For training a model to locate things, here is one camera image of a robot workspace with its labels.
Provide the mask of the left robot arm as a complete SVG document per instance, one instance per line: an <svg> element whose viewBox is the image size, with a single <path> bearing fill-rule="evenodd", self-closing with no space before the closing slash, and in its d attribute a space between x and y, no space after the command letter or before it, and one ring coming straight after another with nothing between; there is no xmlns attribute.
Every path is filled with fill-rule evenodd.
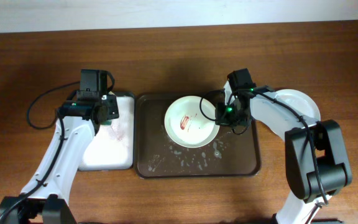
<svg viewBox="0 0 358 224"><path fill-rule="evenodd" d="M86 148L101 124L117 119L114 78L105 70L82 69L79 89L55 111L55 131L35 174L16 197L4 197L0 224L75 223L69 209L71 186Z"/></svg>

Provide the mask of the cream plate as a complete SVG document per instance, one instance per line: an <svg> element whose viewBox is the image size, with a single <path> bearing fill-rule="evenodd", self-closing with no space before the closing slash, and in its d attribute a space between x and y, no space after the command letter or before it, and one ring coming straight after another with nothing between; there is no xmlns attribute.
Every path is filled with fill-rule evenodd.
<svg viewBox="0 0 358 224"><path fill-rule="evenodd" d="M213 121L215 106L199 96L184 96L166 110L164 127L169 138L180 146L198 148L209 144L218 134Z"/></svg>

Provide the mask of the dark brown tray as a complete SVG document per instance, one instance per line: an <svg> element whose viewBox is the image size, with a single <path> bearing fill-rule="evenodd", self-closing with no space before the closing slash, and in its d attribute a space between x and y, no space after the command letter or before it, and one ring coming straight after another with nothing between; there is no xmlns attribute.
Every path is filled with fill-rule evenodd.
<svg viewBox="0 0 358 224"><path fill-rule="evenodd" d="M221 127L199 148L171 140L164 127L165 112L179 94L150 94L135 104L134 169L143 179L180 177L250 177L261 168L256 123L241 135Z"/></svg>

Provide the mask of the white soapy tray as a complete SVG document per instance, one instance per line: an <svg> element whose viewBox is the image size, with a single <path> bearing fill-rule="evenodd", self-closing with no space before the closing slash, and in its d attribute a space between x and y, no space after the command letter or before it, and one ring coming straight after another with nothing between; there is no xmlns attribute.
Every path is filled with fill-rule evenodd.
<svg viewBox="0 0 358 224"><path fill-rule="evenodd" d="M133 93L116 92L119 118L110 126L101 125L98 133L87 147L78 170L125 170L134 161L134 115Z"/></svg>

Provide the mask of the pale green plate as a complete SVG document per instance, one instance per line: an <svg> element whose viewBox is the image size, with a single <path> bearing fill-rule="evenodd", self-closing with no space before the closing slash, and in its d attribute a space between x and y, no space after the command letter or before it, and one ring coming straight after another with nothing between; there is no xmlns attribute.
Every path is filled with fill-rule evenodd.
<svg viewBox="0 0 358 224"><path fill-rule="evenodd" d="M285 103L295 110L300 116L304 116L308 126L314 125L317 121L321 121L321 115L317 104L305 93L283 89L275 93L267 93L268 96L276 98L278 101ZM303 128L303 124L288 109L265 99L262 103L262 119L278 137L285 140L285 132L293 128Z"/></svg>

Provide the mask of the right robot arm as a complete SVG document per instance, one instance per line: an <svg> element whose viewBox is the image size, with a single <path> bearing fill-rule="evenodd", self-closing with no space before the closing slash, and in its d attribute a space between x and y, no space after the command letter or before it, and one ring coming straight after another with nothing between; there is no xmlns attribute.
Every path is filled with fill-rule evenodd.
<svg viewBox="0 0 358 224"><path fill-rule="evenodd" d="M248 69L231 72L217 104L214 122L236 129L254 120L285 143L285 171L290 193L272 223L311 223L329 199L352 182L340 125L301 113L269 86L257 86Z"/></svg>

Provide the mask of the green yellow sponge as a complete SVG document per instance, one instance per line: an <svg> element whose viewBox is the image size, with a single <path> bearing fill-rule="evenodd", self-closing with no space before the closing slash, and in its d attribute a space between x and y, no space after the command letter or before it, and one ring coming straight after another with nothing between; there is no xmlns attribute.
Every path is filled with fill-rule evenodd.
<svg viewBox="0 0 358 224"><path fill-rule="evenodd" d="M107 120L107 121L101 123L101 125L103 125L103 126L110 126L111 124L112 124L111 120Z"/></svg>

